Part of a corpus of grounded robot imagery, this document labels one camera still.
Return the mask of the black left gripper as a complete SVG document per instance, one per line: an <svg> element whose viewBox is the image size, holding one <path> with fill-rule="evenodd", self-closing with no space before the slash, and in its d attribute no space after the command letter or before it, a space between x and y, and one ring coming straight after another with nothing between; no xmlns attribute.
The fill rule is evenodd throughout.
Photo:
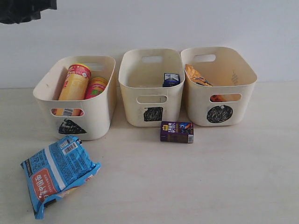
<svg viewBox="0 0 299 224"><path fill-rule="evenodd" d="M56 0L0 0L0 22L20 24L39 20L46 9L57 10Z"/></svg>

